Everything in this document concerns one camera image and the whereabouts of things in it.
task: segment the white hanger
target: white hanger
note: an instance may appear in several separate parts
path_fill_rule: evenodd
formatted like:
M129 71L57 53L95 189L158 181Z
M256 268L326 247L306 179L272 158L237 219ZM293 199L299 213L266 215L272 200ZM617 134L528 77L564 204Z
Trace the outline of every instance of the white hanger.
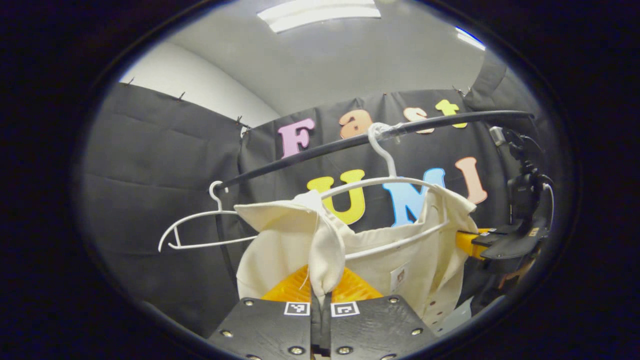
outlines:
M366 180L361 180L361 181L356 181L355 183L350 183L350 184L345 184L342 186L338 186L337 188L333 188L331 190L328 190L326 192L323 192L321 194L322 199L326 199L329 197L332 197L334 195L338 195L340 193L344 193L347 192L349 190L355 189L355 188L362 188L365 186L369 186L369 185L378 185L378 184L388 184L388 183L410 183L410 184L416 184L416 185L422 185L422 186L426 186L428 189L432 189L435 190L437 192L439 192L440 190L434 186L433 184L429 184L425 181L422 180L418 180L418 179L413 179L410 177L398 177L396 175L396 163L393 159L393 157L391 156L391 154L389 154L385 149L382 149L382 147L380 146L380 144L378 144L377 141L377 136L379 136L380 134L382 134L382 132L387 131L387 130L391 130L397 126L400 126L400 124L395 125L395 126L390 126L387 124L383 124L381 122L375 122L373 124L371 124L369 126L369 130L368 130L368 134L369 134L369 142L371 143L371 146L373 147L373 149L380 155L382 156L382 158L385 159L385 161L387 162L387 167L389 170L389 176L388 177L376 177L374 179L366 179ZM447 208L446 208L446 204L444 204L445 208L444 208L444 222L440 225L436 225L434 227L432 227L431 229L428 229L426 231L423 231L420 234L416 234L413 235L409 238L406 239L402 239L393 243L389 243L386 245L382 245L373 249L369 249L369 250L364 250L364 251L360 251L360 252L354 252L351 254L348 254L345 256L346 260L352 260L352 259L358 259L358 258L362 258L364 256L368 256L368 255L373 255L373 254L377 254L379 252L383 252L389 249L393 249L393 248L397 248L401 245L407 244L407 243L411 243L415 240L418 240L420 238L423 238L427 235L430 235L432 233L435 233L436 231L442 229L443 227L445 227L446 225L449 224L449 219L447 216Z
M164 234L162 235L162 238L160 238L160 243L158 243L158 252L162 251L162 244L164 242L164 239L166 238L167 235L169 235L169 233L172 230L173 230L173 233L175 235L175 242L176 242L177 245L169 243L169 246L172 247L173 249L178 249L178 250L195 249L195 248L199 248L199 247L210 247L210 246L226 245L226 244L231 244L231 243L239 243L239 242L242 242L242 241L249 241L249 240L253 240L253 239L256 238L256 236L250 236L248 238L241 238L241 239L229 240L229 241L219 241L219 242L215 242L215 243L205 243L205 244L198 244L198 245L182 245L182 244L180 244L180 236L178 236L178 225L182 224L183 222L191 220L192 218L206 217L206 216L209 216L209 215L219 215L219 214L237 215L237 212L235 212L235 211L222 210L222 201L220 201L220 199L213 192L214 188L217 185L221 184L221 183L222 183L222 181L214 181L213 183L211 183L211 185L209 185L209 195L211 196L212 199L214 199L218 203L218 210L205 211L203 213L197 213L197 214L189 215L188 217L184 217L184 218L174 222L164 232Z

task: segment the white ceiling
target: white ceiling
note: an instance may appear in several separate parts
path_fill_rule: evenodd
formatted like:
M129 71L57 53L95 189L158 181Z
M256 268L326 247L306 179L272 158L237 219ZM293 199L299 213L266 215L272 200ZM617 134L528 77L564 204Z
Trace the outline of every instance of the white ceiling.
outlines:
M413 1L376 0L381 19L329 20L276 34L256 14L285 1L234 1L168 41L213 63L282 116L382 92L466 91L480 71L484 52Z

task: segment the hook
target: hook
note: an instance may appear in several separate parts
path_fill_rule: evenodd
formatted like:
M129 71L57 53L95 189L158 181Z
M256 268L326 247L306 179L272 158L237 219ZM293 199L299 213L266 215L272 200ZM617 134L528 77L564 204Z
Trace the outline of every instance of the hook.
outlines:
M368 130L369 143L371 143L371 146L378 153L378 155L382 156L382 158L387 162L387 168L389 169L389 177L397 177L396 163L393 157L391 156L391 154L389 154L385 149L382 149L382 146L378 144L377 137L382 135L382 133L384 133L385 131L397 129L401 125L402 123L398 123L397 125L390 126L382 122L374 122L369 126L369 130Z
M211 185L209 185L209 196L211 196L211 198L218 203L218 211L222 211L222 201L220 201L220 198L216 196L216 194L213 192L213 189L221 183L222 181L214 181L213 183L211 183Z
M460 89L456 89L455 86L451 85L451 87L453 88L453 90L455 90L458 94L462 95L463 97L465 96L465 93L462 92L462 90Z

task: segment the black rod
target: black rod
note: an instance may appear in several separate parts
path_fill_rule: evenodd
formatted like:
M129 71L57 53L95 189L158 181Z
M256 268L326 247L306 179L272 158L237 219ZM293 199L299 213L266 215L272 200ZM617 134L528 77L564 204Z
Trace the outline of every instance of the black rod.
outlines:
M517 120L520 118L529 119L532 117L533 117L533 114L531 113L527 113L525 111L511 111L511 110L478 111L473 113L446 115L446 116L433 117L430 119L425 119L420 121L407 122L402 126L399 126L397 129L385 131L383 133L382 138L391 138L395 136L404 135L406 133L412 133L414 131L431 129L434 127L460 124L463 122L476 122L476 121L482 121L482 120ZM280 170L285 167L290 167L291 165L295 165L297 163L301 163L309 159L317 158L322 155L330 154L332 152L348 149L350 147L363 145L366 143L369 143L369 137L367 134L360 134L360 135L353 136L351 138L326 143L324 145L311 148L309 150L301 151L295 155L288 156L284 159L276 160L270 164L264 165L263 167L245 172L244 174L240 174L234 177L233 179L227 180L224 183L220 184L218 188L228 188L229 186L242 183L243 181L253 179L254 177L268 174L270 172L274 172L276 170Z

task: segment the fluorescent light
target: fluorescent light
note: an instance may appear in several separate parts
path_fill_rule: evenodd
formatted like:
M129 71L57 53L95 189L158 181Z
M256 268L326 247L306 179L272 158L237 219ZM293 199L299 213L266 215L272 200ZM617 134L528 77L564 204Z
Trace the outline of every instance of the fluorescent light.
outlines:
M456 30L458 31L458 39L466 42L467 44L473 45L482 51L486 49L486 47L482 44L482 42L476 39L475 36L471 35L470 33L467 33L466 31L460 28L456 28Z
M381 16L373 0L295 0L264 10L258 17L279 33L330 19Z

